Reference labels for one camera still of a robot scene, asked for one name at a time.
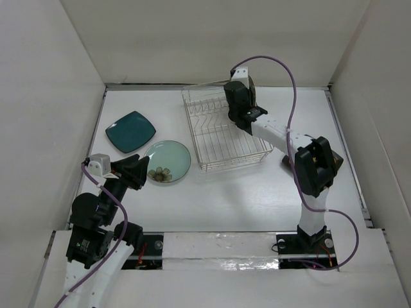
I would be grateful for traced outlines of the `yellow square black-rimmed plate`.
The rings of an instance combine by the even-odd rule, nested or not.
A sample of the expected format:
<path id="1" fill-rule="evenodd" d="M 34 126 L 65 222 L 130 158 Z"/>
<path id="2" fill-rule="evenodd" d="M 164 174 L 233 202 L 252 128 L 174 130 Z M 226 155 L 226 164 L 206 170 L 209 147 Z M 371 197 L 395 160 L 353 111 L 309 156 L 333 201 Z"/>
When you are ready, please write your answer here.
<path id="1" fill-rule="evenodd" d="M 335 162 L 335 165 L 336 165 L 336 168 L 337 168 L 337 171 L 340 169 L 340 167 L 342 166 L 342 164 L 344 163 L 344 159 L 337 153 L 337 152 L 335 152 L 335 151 L 331 151 L 332 152 L 332 155 L 333 155 L 333 160 L 334 160 L 334 162 Z M 290 162 L 289 162 L 289 159 L 288 159 L 288 156 L 287 155 L 285 155 L 283 158 L 282 158 L 282 161 L 281 161 L 281 165 L 284 167 L 284 169 L 285 170 L 287 170 L 289 173 L 291 173 L 292 172 L 292 170 L 291 170 L 291 165 L 290 165 Z"/>

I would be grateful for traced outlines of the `dark teal round plate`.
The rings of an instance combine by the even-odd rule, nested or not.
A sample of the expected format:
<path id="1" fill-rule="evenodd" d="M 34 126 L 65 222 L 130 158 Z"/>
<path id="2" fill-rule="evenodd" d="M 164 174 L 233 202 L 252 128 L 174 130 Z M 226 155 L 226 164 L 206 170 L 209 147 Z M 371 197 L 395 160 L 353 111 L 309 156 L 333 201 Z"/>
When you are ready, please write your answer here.
<path id="1" fill-rule="evenodd" d="M 251 107 L 256 106 L 256 89 L 254 81 L 251 76 L 248 77 L 249 80 L 249 95 L 250 95 L 250 105 Z"/>

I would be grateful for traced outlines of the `light green flower plate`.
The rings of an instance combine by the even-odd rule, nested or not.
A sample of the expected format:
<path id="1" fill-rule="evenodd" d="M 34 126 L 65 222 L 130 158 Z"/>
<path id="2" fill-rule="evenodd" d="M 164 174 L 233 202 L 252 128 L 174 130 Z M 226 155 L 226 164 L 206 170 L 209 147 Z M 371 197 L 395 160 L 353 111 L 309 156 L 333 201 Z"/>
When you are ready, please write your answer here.
<path id="1" fill-rule="evenodd" d="M 187 147 L 177 141 L 159 141 L 151 145 L 147 177 L 160 184 L 170 184 L 183 178 L 190 169 L 191 155 Z"/>

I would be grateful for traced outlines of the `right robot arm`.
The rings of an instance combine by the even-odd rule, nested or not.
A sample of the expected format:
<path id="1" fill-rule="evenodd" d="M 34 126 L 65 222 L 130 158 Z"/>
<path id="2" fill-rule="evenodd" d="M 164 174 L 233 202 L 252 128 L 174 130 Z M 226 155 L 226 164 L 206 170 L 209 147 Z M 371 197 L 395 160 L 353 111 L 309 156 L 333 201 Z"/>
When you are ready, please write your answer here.
<path id="1" fill-rule="evenodd" d="M 286 125 L 261 107 L 230 107 L 228 116 L 238 128 L 267 141 L 288 157 L 302 202 L 297 245 L 304 252 L 312 252 L 326 233 L 326 200 L 339 166 L 327 139 L 291 130 L 294 112 L 292 107 Z"/>

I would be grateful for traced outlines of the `teal square plate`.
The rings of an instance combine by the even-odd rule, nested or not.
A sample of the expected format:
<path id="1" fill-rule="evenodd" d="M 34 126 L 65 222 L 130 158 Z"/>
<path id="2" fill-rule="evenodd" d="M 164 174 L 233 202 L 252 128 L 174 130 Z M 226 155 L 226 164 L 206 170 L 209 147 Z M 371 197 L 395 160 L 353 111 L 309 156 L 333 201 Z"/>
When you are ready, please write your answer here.
<path id="1" fill-rule="evenodd" d="M 145 116 L 133 111 L 112 123 L 105 133 L 117 150 L 130 153 L 150 141 L 156 134 L 156 129 Z"/>

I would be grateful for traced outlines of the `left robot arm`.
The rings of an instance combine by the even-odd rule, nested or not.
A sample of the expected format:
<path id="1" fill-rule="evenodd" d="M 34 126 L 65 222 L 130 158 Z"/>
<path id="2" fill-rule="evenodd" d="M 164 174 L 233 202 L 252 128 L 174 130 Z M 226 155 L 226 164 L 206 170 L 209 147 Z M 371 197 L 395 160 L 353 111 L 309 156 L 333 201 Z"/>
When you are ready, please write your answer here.
<path id="1" fill-rule="evenodd" d="M 154 151 L 111 161 L 95 154 L 81 164 L 84 175 L 100 189 L 82 193 L 72 204 L 72 233 L 67 247 L 64 293 L 56 307 L 102 307 L 127 259 L 138 254 L 143 262 L 151 242 L 143 228 L 128 220 L 121 201 L 128 189 L 140 190 L 148 178 L 159 183 L 178 179 L 165 165 L 150 167 Z"/>

